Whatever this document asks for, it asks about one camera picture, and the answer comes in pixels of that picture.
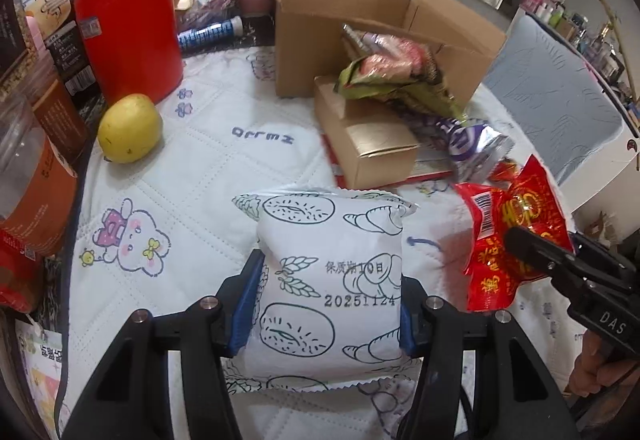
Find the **barcode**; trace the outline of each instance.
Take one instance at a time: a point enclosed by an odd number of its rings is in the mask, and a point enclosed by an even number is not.
[[[491,200],[491,193],[480,193],[479,195],[472,196],[478,209],[482,211],[482,222],[480,223],[480,234],[478,234],[478,240],[482,240],[487,236],[491,236],[494,233],[494,215],[493,206],[494,203]]]
[[[89,86],[95,83],[94,71],[91,70],[91,65],[85,66],[76,75],[71,77],[66,83],[66,90],[75,95],[82,90],[87,89]]]

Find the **cartoon bunny print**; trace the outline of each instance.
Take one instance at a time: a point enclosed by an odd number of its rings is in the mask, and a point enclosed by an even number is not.
[[[156,228],[151,214],[133,210],[130,198],[122,201],[119,211],[107,209],[102,216],[102,227],[94,232],[94,245],[102,254],[86,250],[80,255],[82,266],[91,266],[102,261],[115,263],[122,270],[142,270],[157,277],[164,269],[164,258],[169,253],[169,237]]]

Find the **yellow fruit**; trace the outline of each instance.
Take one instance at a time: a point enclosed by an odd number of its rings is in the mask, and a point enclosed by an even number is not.
[[[112,162],[141,159],[162,137],[162,118],[149,97],[132,94],[120,99],[102,117],[98,143]]]

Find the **metal bolt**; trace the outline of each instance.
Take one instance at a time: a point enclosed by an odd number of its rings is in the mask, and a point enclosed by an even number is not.
[[[511,321],[511,314],[509,312],[507,312],[506,310],[498,310],[495,314],[495,319],[499,322],[499,323],[508,323],[509,321]]]
[[[218,303],[219,303],[218,298],[213,297],[212,295],[204,296],[200,300],[200,306],[203,307],[205,310],[211,310],[215,308],[216,306],[218,306]]]
[[[133,314],[131,314],[131,320],[135,323],[143,323],[148,319],[148,317],[149,312],[147,312],[145,309],[136,310],[135,312],[133,312]]]
[[[431,308],[431,310],[439,310],[444,306],[444,300],[436,295],[430,295],[425,299],[424,304],[427,305],[427,308]]]

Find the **black robotic claw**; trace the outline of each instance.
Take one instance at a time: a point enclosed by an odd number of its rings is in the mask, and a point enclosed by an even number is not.
[[[84,388],[63,440],[173,440],[169,350],[181,353],[191,439],[239,440],[220,358],[232,357],[246,342],[263,261],[254,250],[242,273],[228,278],[216,296],[182,313],[133,312]],[[461,398],[472,438],[578,438],[555,382],[507,311],[459,312],[403,277],[400,342],[424,362],[399,440],[452,440]],[[472,410],[461,393],[465,350],[476,352]]]

